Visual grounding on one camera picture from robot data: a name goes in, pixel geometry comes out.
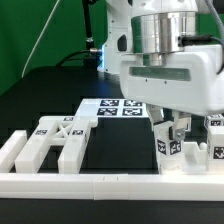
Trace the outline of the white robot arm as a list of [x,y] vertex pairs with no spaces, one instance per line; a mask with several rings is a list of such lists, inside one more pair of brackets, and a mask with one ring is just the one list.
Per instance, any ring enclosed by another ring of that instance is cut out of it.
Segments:
[[182,140],[191,115],[224,112],[224,40],[197,34],[212,0],[105,0],[108,38],[99,70],[123,96],[147,104],[152,123],[173,111],[170,137]]

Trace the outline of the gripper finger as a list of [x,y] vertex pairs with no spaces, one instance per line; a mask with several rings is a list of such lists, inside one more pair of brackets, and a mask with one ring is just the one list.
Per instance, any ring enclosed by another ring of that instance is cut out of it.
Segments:
[[173,111],[173,124],[169,128],[169,138],[171,140],[184,140],[186,132],[191,128],[191,114],[181,111]]
[[164,121],[163,108],[156,105],[147,104],[146,111],[151,123],[151,129],[154,129],[154,126]]

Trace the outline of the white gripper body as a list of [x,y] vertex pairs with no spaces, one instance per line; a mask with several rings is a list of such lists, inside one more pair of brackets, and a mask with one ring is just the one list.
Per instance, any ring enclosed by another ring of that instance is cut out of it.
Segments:
[[125,98],[208,116],[224,112],[224,69],[220,45],[187,46],[171,53],[164,67],[143,65],[137,55],[123,57],[120,86]]

